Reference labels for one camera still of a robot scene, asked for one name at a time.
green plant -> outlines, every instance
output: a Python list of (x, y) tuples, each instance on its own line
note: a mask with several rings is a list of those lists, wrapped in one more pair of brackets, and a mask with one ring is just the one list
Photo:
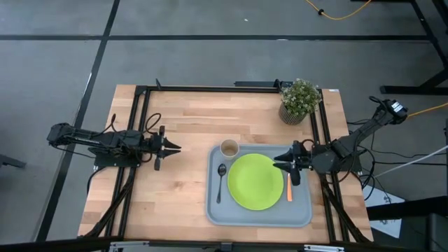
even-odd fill
[(316, 86), (298, 78), (290, 87), (281, 89), (281, 100), (289, 113), (302, 116), (314, 112), (322, 97)]

plant pot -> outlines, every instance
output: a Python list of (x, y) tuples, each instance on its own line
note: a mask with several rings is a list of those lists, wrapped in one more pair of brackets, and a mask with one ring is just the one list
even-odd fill
[(289, 113), (288, 109), (285, 107), (285, 104), (282, 102), (279, 108), (279, 116), (280, 119), (287, 125), (297, 125), (302, 122), (307, 115), (293, 115), (292, 113)]

metal bracket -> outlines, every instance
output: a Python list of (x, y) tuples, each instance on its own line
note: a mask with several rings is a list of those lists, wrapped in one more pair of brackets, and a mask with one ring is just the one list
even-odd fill
[(305, 251), (312, 251), (312, 252), (344, 252), (343, 247), (336, 247), (336, 246), (322, 246), (322, 245), (304, 245)]
[(136, 86), (134, 95), (142, 95), (145, 93), (147, 86)]

small white cup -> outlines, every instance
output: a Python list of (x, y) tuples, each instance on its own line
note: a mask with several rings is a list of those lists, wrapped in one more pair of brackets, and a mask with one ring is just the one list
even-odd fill
[(232, 160), (239, 152), (239, 145), (233, 139), (226, 139), (219, 146), (219, 150), (226, 160)]

orange knife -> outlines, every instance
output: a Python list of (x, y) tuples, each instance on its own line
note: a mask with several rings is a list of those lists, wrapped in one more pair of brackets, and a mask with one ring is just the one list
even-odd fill
[(288, 179), (287, 179), (287, 191), (286, 191), (286, 197), (288, 198), (289, 202), (293, 201), (293, 191), (291, 189), (291, 175), (288, 173)]

